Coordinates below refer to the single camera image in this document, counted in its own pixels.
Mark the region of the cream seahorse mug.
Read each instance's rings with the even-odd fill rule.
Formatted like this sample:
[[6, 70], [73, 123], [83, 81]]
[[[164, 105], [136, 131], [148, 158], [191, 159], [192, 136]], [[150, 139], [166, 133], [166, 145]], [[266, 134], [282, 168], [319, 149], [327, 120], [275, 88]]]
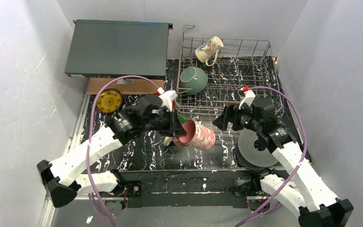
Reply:
[[197, 48], [195, 55], [201, 63], [211, 67], [216, 63], [223, 47], [222, 40], [218, 36], [214, 36]]

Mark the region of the pink interior mug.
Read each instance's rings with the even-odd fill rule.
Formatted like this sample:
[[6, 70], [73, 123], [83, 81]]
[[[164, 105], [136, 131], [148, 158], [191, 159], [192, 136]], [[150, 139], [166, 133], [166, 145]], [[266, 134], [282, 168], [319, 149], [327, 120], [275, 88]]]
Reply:
[[173, 139], [176, 146], [192, 146], [200, 150], [210, 150], [213, 148], [216, 140], [213, 130], [192, 120], [185, 121], [181, 126], [186, 131], [186, 135]]

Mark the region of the dark grey rack-mount box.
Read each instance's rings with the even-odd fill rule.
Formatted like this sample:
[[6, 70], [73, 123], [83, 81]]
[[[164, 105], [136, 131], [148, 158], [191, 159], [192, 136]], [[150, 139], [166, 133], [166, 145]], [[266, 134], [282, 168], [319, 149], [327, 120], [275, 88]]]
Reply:
[[64, 70], [69, 77], [165, 78], [172, 23], [78, 19], [74, 25]]

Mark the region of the aluminium frame rail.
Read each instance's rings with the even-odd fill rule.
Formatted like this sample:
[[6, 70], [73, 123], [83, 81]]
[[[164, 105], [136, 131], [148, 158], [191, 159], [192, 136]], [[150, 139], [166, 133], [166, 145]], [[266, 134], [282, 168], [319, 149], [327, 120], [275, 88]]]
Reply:
[[170, 171], [128, 173], [141, 182], [141, 195], [128, 200], [106, 196], [119, 227], [233, 227], [261, 197], [237, 197], [230, 189], [250, 180], [251, 171]]

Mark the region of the green interior mug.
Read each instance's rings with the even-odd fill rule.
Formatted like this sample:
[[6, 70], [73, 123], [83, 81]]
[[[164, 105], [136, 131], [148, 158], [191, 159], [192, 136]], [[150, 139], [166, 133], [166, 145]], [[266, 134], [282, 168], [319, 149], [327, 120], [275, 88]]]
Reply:
[[[180, 124], [183, 124], [184, 122], [186, 122], [186, 118], [181, 115], [181, 114], [178, 114], [178, 120], [180, 122]], [[163, 141], [163, 144], [168, 147], [168, 146], [174, 146], [174, 139], [175, 137], [165, 137], [164, 138], [164, 141]]]

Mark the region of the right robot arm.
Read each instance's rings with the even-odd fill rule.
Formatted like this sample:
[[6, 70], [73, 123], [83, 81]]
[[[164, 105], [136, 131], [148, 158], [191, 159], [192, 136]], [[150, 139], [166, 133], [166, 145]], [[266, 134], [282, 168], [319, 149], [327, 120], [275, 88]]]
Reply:
[[302, 227], [344, 227], [354, 210], [348, 199], [340, 199], [312, 168], [294, 135], [278, 123], [271, 100], [256, 98], [251, 105], [229, 105], [213, 121], [221, 131], [232, 124], [234, 131], [248, 129], [258, 136], [255, 146], [266, 149], [289, 173], [296, 188], [288, 186], [268, 168], [251, 176], [251, 188], [270, 194], [289, 209]]

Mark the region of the white floral bowl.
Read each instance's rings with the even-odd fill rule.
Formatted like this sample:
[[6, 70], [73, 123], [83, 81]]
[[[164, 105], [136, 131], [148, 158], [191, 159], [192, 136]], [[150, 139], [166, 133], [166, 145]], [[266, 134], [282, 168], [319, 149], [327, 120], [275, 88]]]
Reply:
[[195, 95], [201, 92], [208, 83], [207, 73], [198, 67], [188, 67], [180, 74], [179, 93]]

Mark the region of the yellow patterned plate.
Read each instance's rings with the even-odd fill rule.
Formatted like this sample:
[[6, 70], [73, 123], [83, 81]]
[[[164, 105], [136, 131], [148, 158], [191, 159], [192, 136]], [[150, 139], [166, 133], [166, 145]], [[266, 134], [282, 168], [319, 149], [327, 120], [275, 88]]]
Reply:
[[97, 109], [105, 114], [113, 113], [120, 108], [123, 102], [121, 92], [116, 89], [110, 88], [104, 90], [98, 97], [96, 103]]

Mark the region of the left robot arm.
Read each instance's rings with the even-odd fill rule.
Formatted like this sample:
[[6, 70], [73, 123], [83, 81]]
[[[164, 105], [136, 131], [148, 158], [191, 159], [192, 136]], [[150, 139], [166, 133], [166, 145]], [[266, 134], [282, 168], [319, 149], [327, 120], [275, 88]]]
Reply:
[[159, 96], [146, 95], [136, 104], [120, 110], [91, 139], [69, 153], [51, 162], [39, 162], [37, 170], [53, 206], [66, 206], [77, 196], [89, 193], [107, 192], [113, 196], [124, 196], [128, 188], [138, 186], [138, 181], [125, 180], [114, 169], [91, 175], [85, 171], [93, 163], [140, 137], [145, 131], [156, 131], [165, 137], [186, 135], [173, 108], [177, 96], [174, 90]]

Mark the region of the grey perforated filament spool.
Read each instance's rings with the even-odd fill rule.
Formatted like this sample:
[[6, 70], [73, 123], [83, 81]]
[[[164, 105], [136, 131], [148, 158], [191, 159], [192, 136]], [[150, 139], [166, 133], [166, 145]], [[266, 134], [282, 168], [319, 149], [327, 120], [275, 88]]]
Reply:
[[275, 166], [278, 163], [269, 150], [259, 144], [258, 136], [253, 131], [242, 130], [236, 145], [236, 157], [241, 165], [248, 169], [260, 170]]

